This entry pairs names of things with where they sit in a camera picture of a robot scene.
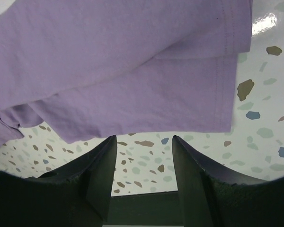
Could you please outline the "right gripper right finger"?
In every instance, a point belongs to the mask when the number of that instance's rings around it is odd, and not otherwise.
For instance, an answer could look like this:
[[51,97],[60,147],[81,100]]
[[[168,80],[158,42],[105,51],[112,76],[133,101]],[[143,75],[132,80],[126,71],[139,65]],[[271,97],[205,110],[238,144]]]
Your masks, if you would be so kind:
[[284,227],[284,177],[266,181],[172,140],[177,190],[186,227]]

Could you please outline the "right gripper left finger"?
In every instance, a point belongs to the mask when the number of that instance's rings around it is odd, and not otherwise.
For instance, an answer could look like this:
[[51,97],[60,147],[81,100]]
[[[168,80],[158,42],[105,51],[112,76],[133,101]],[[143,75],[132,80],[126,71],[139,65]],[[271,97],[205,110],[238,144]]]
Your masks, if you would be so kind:
[[116,136],[39,177],[0,171],[0,227],[100,227],[107,220]]

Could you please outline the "purple t shirt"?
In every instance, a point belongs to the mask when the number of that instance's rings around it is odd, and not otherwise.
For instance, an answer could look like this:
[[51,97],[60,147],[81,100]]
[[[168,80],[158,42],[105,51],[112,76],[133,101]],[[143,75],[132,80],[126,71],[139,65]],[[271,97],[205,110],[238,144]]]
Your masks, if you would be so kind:
[[0,0],[0,147],[47,123],[73,143],[229,132],[250,0]]

